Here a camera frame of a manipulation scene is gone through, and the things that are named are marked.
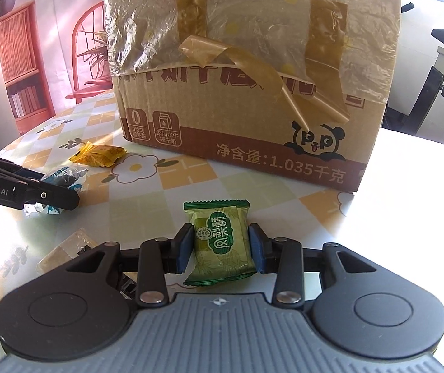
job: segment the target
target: painted chair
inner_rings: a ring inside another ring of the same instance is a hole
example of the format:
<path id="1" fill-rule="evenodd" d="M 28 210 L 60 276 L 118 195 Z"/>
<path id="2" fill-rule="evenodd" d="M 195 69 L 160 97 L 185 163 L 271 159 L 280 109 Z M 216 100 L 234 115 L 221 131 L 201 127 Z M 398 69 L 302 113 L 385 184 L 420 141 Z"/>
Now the painted chair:
<path id="1" fill-rule="evenodd" d="M 73 93 L 66 99 L 75 99 L 76 103 L 83 98 L 89 98 L 101 94 L 113 88 L 107 58 L 103 59 L 103 45 L 96 39 L 96 32 L 104 31 L 104 1 L 89 8 L 78 20 L 72 35 L 72 70 Z M 91 79 L 85 81 L 82 86 L 78 80 L 78 66 L 87 65 Z"/>

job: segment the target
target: packing tape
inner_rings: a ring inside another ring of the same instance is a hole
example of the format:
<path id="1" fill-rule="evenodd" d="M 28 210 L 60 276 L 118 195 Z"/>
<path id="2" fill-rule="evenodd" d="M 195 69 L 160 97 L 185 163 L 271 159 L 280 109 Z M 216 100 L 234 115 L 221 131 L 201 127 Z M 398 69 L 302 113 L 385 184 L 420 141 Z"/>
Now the packing tape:
<path id="1" fill-rule="evenodd" d="M 177 0 L 179 41 L 189 35 L 206 36 L 206 0 Z"/>
<path id="2" fill-rule="evenodd" d="M 311 0 L 305 62 L 307 76 L 315 84 L 316 93 L 309 98 L 291 94 L 277 71 L 250 52 L 206 38 L 206 0 L 177 0 L 177 8 L 179 50 L 190 61 L 206 67 L 225 54 L 276 101 L 287 103 L 303 129 L 349 121 L 338 71 L 346 29 L 346 4 Z"/>

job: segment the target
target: yellow snack package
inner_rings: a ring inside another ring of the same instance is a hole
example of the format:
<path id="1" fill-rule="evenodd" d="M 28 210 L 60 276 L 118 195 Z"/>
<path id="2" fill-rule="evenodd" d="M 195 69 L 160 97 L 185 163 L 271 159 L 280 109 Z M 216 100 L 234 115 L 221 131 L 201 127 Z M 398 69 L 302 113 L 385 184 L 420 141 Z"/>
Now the yellow snack package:
<path id="1" fill-rule="evenodd" d="M 90 165 L 91 167 L 111 167 L 116 160 L 123 157 L 127 151 L 114 145 L 93 145 L 86 143 L 82 149 L 69 158 L 72 163 Z"/>

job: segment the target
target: checkered tablecloth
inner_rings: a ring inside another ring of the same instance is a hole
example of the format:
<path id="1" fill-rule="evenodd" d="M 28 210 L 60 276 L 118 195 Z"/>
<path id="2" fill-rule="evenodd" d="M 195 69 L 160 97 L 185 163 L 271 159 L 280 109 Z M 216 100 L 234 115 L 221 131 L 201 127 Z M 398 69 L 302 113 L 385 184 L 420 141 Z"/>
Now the checkered tablecloth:
<path id="1" fill-rule="evenodd" d="M 270 237 L 307 238 L 304 243 L 320 246 L 333 239 L 352 198 L 348 193 L 128 142 L 122 136 L 112 92 L 66 109 L 11 143 L 0 157 L 46 173 L 69 163 L 68 158 L 85 142 L 117 145 L 128 155 L 113 168 L 91 168 L 81 204 L 72 212 L 26 217 L 22 211 L 0 206 L 0 299 L 35 278 L 37 262 L 82 227 L 98 243 L 113 240 L 122 248 L 136 248 L 150 238 L 173 237 L 186 222 L 186 201 L 241 198 L 251 203 L 249 222 L 260 223 Z M 169 291 L 196 290 L 182 284 L 185 277 L 169 276 Z M 268 295 L 274 279 L 254 276 L 218 285 L 216 290 L 256 290 Z"/>
<path id="2" fill-rule="evenodd" d="M 290 237 L 310 248 L 338 241 L 444 303 L 442 273 L 433 267 L 441 261 L 434 248 L 444 237 L 444 206 L 433 205 L 444 203 L 444 173 L 438 171 L 444 164 L 443 145 L 382 130 L 353 200 L 352 194 L 318 185 L 128 142 L 110 91 L 58 114 L 0 156 L 46 173 L 69 164 L 68 158 L 89 141 L 124 147 L 128 155 L 113 168 L 91 168 L 76 210 L 27 217 L 0 206 L 0 299 L 34 279 L 37 262 L 80 228 L 97 243 L 118 241 L 124 249 L 136 248 L 151 238 L 173 237 L 186 222 L 184 202 L 234 198 L 251 203 L 248 222 L 259 223 L 269 237 Z M 433 245 L 422 246 L 420 237 Z M 202 290 L 269 296 L 275 281 L 275 275 L 256 274 L 193 289 L 183 285 L 187 273 L 166 276 L 170 294 Z M 306 297 L 315 298 L 318 277 L 305 275 Z M 438 352 L 444 355 L 444 341 Z"/>

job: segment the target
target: metal pivot pin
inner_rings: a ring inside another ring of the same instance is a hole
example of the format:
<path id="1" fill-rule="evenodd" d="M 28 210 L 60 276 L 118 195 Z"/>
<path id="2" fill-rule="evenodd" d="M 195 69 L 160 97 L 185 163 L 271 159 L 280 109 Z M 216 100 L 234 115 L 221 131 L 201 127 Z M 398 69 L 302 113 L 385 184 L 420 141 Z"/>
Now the metal pivot pin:
<path id="1" fill-rule="evenodd" d="M 151 291 L 145 291 L 142 293 L 139 297 L 143 303 L 148 304 L 156 304 L 161 303 L 165 296 L 163 293 L 160 293 L 159 291 L 151 290 Z"/>
<path id="2" fill-rule="evenodd" d="M 283 304 L 295 304 L 301 300 L 301 296 L 294 291 L 282 291 L 277 293 L 276 299 Z"/>

